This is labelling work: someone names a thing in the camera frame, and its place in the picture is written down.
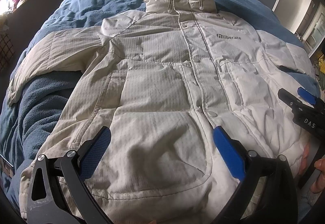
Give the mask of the person's right hand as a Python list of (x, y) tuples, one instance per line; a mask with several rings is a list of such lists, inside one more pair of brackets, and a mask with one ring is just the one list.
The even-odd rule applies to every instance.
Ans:
[(323, 150), (316, 150), (310, 145), (307, 143), (305, 146), (297, 175), (297, 187), (301, 195), (308, 192), (318, 194), (324, 190), (324, 156), (321, 157)]

